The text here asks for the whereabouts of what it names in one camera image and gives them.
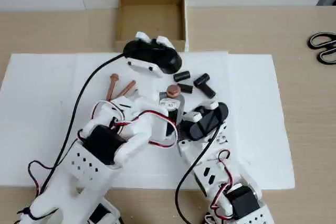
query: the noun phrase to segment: wire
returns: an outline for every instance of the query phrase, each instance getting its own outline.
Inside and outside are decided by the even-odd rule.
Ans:
[[[73,147],[73,145],[75,144],[76,141],[77,141],[77,139],[73,141],[73,143],[71,144],[71,146],[70,146],[69,149],[67,150],[66,154],[64,155],[64,157],[63,157],[62,160],[58,163],[57,166],[59,166],[59,165],[63,162],[64,158],[68,155],[70,149]],[[31,161],[31,162],[28,164],[28,174],[30,175],[30,177],[32,178],[32,180],[34,181],[34,184],[35,184],[35,186],[36,186],[35,198],[37,198],[37,197],[40,195],[40,185],[39,185],[37,179],[35,178],[35,176],[33,175],[33,173],[31,172],[32,170],[30,169],[31,166],[32,166],[32,164],[34,164],[34,163],[40,165],[42,168],[47,169],[47,170],[51,170],[53,167],[46,166],[45,164],[43,164],[43,163],[42,163],[41,161],[39,161],[39,160],[33,160],[33,161]]]
[[[69,123],[69,126],[68,126],[68,131],[67,131],[67,134],[66,134],[66,136],[65,136],[65,139],[64,139],[64,142],[63,142],[63,146],[61,147],[61,150],[60,150],[60,152],[58,153],[58,156],[57,156],[57,158],[56,158],[56,160],[55,160],[55,162],[54,162],[54,166],[53,166],[53,168],[50,170],[50,173],[48,174],[46,180],[44,181],[44,183],[43,183],[43,185],[42,185],[42,188],[41,188],[40,193],[43,193],[43,192],[45,191],[45,189],[46,189],[46,187],[47,187],[47,185],[48,185],[48,183],[49,183],[49,181],[50,181],[52,175],[54,174],[54,172],[55,172],[55,170],[56,170],[57,164],[59,163],[59,161],[60,161],[60,159],[61,159],[61,157],[62,157],[62,154],[63,154],[63,152],[64,152],[64,150],[65,150],[65,147],[67,146],[67,143],[68,143],[68,141],[69,141],[69,136],[70,136],[70,133],[71,133],[71,129],[72,129],[72,126],[73,126],[73,124],[74,124],[73,122],[74,122],[74,120],[75,120],[75,116],[76,116],[76,112],[77,112],[78,104],[79,104],[79,101],[80,101],[80,99],[81,99],[81,97],[82,97],[82,95],[83,95],[83,93],[84,93],[84,91],[85,91],[87,85],[89,84],[89,82],[91,81],[91,79],[96,75],[96,73],[98,73],[99,70],[101,70],[103,67],[105,67],[105,66],[107,66],[108,64],[110,64],[110,63],[112,63],[112,62],[114,62],[114,61],[116,61],[116,60],[118,60],[118,59],[124,57],[125,55],[127,55],[127,54],[129,54],[129,53],[131,53],[131,52],[134,52],[134,51],[129,51],[129,52],[122,53],[122,54],[120,54],[120,55],[118,55],[118,56],[116,56],[116,57],[114,57],[114,58],[112,58],[112,59],[110,59],[110,60],[104,62],[104,63],[101,64],[99,67],[97,67],[97,68],[91,73],[91,75],[88,77],[88,79],[85,81],[83,87],[81,88],[81,90],[80,90],[80,92],[79,92],[79,94],[78,94],[78,96],[77,96],[75,105],[73,106],[74,109],[73,109],[73,111],[72,111],[72,115],[71,115],[70,123]]]
[[[95,113],[95,111],[96,111],[96,109],[97,109],[97,106],[98,106],[100,103],[107,103],[108,105],[112,105],[112,106],[116,109],[116,111],[119,112],[119,115],[121,115],[121,119],[120,119],[120,120],[125,120],[125,114],[122,112],[122,109],[120,109],[118,106],[116,106],[113,102],[106,101],[106,100],[100,100],[100,101],[98,101],[98,102],[94,105],[94,107],[93,107],[93,109],[92,109],[92,113],[91,113],[91,119],[94,118],[94,113]]]
[[[193,168],[197,165],[198,161],[200,161],[200,159],[203,157],[203,155],[206,153],[206,151],[210,148],[211,144],[213,143],[213,141],[216,139],[216,136],[219,132],[219,129],[221,125],[219,125],[216,130],[215,133],[213,134],[213,136],[211,137],[211,139],[209,140],[208,144],[205,146],[205,148],[202,150],[202,152],[199,154],[199,156],[196,158],[196,160],[194,161],[194,163],[189,167],[189,169],[186,171],[186,173],[183,175],[181,181],[179,182],[176,191],[175,191],[175,206],[176,206],[176,210],[178,212],[178,214],[180,215],[180,217],[182,218],[182,220],[187,223],[187,224],[191,224],[183,215],[183,213],[181,212],[180,206],[179,206],[179,192],[181,189],[181,186],[183,184],[183,182],[185,181],[185,179],[187,178],[187,176],[189,175],[189,173],[193,170]]]
[[[134,122],[135,120],[139,119],[139,117],[141,117],[142,115],[147,114],[147,113],[153,114],[153,115],[158,116],[159,118],[167,121],[167,123],[169,123],[173,127],[174,133],[175,133],[174,142],[171,143],[171,144],[164,145],[164,144],[161,144],[161,143],[158,143],[158,142],[155,142],[155,141],[149,141],[148,143],[151,144],[151,145],[155,145],[155,146],[161,147],[161,148],[170,148],[170,147],[173,147],[176,144],[177,140],[179,139],[179,132],[177,130],[177,127],[176,127],[176,124],[174,123],[174,121],[172,121],[168,116],[166,116],[164,114],[161,114],[161,113],[159,113],[157,111],[154,111],[154,110],[144,110],[137,117],[135,117],[132,120],[132,122]]]
[[[214,217],[210,214],[204,216],[204,221],[206,224],[215,224]]]
[[[229,191],[232,188],[233,185],[233,176],[230,173],[230,171],[228,170],[228,168],[226,167],[225,163],[223,162],[223,160],[221,159],[221,154],[226,152],[227,155],[225,157],[225,159],[228,159],[230,157],[230,151],[227,149],[223,149],[218,153],[218,161],[221,162],[224,165],[224,170],[227,173],[227,176],[229,177],[229,182],[228,183],[224,183],[221,188],[218,190],[216,196],[214,197],[212,203],[210,204],[210,209],[212,209],[215,213],[215,215],[217,216],[217,218],[221,219],[221,220],[230,220],[232,219],[233,215],[230,216],[222,216],[220,214],[217,213],[217,210],[219,209],[219,206],[217,205],[217,202],[219,200],[219,197],[224,193],[226,194],[227,191]]]

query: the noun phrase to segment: copper screw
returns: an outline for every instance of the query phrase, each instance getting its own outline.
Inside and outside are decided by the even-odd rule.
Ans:
[[[178,85],[170,85],[167,88],[167,97],[176,98],[181,94],[181,88]]]
[[[136,84],[136,81],[134,80],[128,83],[128,85],[123,90],[121,90],[121,92],[117,95],[116,98],[122,97],[123,95],[125,95],[128,91],[130,91],[131,88],[135,86],[135,84]]]
[[[116,73],[114,73],[110,76],[110,78],[111,78],[110,87],[109,87],[109,91],[107,92],[107,95],[106,95],[106,100],[107,101],[112,100],[113,90],[114,90],[114,87],[116,86],[115,83],[119,80],[119,76]]]

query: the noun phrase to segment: black cable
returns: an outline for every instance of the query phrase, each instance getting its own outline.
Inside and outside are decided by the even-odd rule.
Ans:
[[[187,178],[187,176],[190,174],[190,172],[193,170],[193,168],[197,165],[198,161],[200,161],[200,159],[203,157],[203,155],[206,153],[206,151],[210,148],[210,145],[215,141],[216,136],[219,132],[219,129],[221,125],[219,125],[216,130],[215,133],[213,134],[213,136],[211,137],[211,139],[209,140],[208,144],[206,145],[206,147],[202,150],[202,152],[199,154],[199,156],[197,157],[197,159],[194,161],[194,163],[189,167],[189,169],[187,170],[187,172],[183,175],[181,181],[179,182],[176,191],[175,191],[175,206],[176,206],[176,210],[178,212],[178,214],[180,215],[180,217],[182,218],[182,220],[187,223],[187,224],[191,224],[183,215],[183,213],[180,210],[180,206],[179,206],[179,192],[181,189],[181,186],[183,184],[183,182],[185,181],[185,179]]]
[[[135,50],[131,50],[131,51],[128,51],[128,52],[124,52],[122,54],[119,54],[118,56],[112,58],[112,59],[109,59],[108,61],[104,62],[103,64],[101,64],[99,67],[97,67],[92,73],[91,75],[88,77],[88,79],[86,80],[86,82],[84,83],[82,89],[80,90],[78,96],[77,96],[77,100],[76,100],[76,103],[75,103],[75,106],[74,106],[74,109],[72,111],[72,115],[71,115],[71,120],[70,120],[70,123],[69,123],[69,126],[68,126],[68,131],[67,131],[67,134],[65,136],[65,139],[64,139],[64,142],[63,142],[63,145],[61,147],[61,150],[55,160],[55,163],[52,167],[52,169],[50,170],[50,173],[48,174],[46,180],[44,181],[43,185],[42,185],[42,188],[41,188],[41,194],[45,191],[52,175],[54,174],[56,168],[57,168],[57,164],[59,163],[60,159],[61,159],[61,156],[65,150],[65,147],[68,143],[68,140],[69,140],[69,136],[70,136],[70,133],[71,133],[71,129],[72,129],[72,126],[73,126],[73,122],[75,120],[75,116],[76,116],[76,112],[77,112],[77,107],[78,107],[78,104],[79,104],[79,101],[85,91],[85,88],[87,87],[87,85],[89,84],[89,82],[91,81],[91,79],[96,75],[96,73],[99,72],[99,70],[101,70],[103,67],[107,66],[108,64],[126,56],[126,55],[129,55],[129,54],[132,54],[134,53],[135,51],[164,51],[164,49],[161,49],[161,48],[137,48]]]

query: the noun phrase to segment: copper nut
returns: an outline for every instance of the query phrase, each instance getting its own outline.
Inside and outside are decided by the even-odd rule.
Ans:
[[[167,97],[176,98],[181,94],[181,88],[178,85],[170,85],[167,88]]]

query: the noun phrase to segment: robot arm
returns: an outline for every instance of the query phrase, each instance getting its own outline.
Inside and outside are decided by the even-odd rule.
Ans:
[[[273,218],[262,199],[260,188],[237,160],[231,141],[227,139],[223,104],[210,102],[184,115],[182,129],[189,138],[179,142],[180,153],[192,165],[215,131],[212,122],[222,115],[223,123],[207,152],[193,168],[195,179],[211,202],[204,222],[210,224],[273,224]]]

